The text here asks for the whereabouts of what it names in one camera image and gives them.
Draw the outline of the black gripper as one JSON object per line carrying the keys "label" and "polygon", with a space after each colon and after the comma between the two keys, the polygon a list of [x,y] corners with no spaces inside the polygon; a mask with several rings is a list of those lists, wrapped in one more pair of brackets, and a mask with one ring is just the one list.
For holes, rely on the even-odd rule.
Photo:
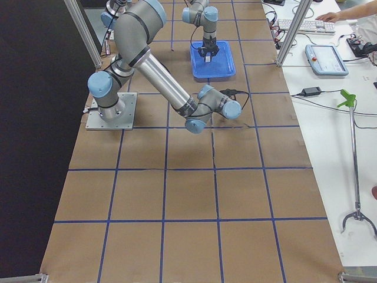
{"label": "black gripper", "polygon": [[203,37],[202,43],[203,43],[202,46],[198,48],[198,53],[201,57],[204,58],[207,55],[209,55],[211,58],[217,55],[219,51],[219,47],[217,46],[216,37],[210,37],[210,38]]}

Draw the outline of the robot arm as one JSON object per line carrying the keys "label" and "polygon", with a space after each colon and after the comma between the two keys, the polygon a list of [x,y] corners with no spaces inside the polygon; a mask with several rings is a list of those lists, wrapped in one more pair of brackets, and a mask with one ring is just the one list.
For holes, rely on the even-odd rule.
{"label": "robot arm", "polygon": [[[218,10],[210,6],[208,1],[186,1],[182,21],[203,28],[202,45],[196,50],[199,55],[210,62],[219,51],[217,45]],[[122,15],[131,15],[143,25],[151,21],[152,30],[146,30],[147,43],[150,43],[156,32],[166,23],[166,12],[159,1],[107,1],[101,20],[107,29],[114,30],[115,23]]]}
{"label": "robot arm", "polygon": [[108,67],[93,73],[88,89],[94,106],[88,113],[90,130],[133,128],[137,95],[122,93],[122,86],[135,72],[147,81],[185,118],[188,131],[199,134],[213,113],[236,119],[242,113],[239,102],[205,85],[194,99],[153,56],[149,45],[166,24],[166,12],[159,1],[108,1],[101,19],[114,32],[118,54]]}

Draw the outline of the person hand on keyboard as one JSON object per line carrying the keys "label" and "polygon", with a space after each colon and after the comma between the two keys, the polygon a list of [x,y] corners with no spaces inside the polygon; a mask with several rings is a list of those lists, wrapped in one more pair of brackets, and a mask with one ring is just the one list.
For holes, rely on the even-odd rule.
{"label": "person hand on keyboard", "polygon": [[317,21],[336,23],[342,20],[341,14],[339,12],[329,12],[327,14],[320,15],[316,17]]}

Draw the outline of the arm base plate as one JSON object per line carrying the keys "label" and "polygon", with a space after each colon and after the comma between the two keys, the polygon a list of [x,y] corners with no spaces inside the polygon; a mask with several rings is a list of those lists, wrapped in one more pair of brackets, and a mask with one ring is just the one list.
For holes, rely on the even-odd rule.
{"label": "arm base plate", "polygon": [[88,111],[86,130],[132,130],[134,125],[137,93],[118,92],[118,102],[111,108],[101,108],[95,99],[93,110]]}

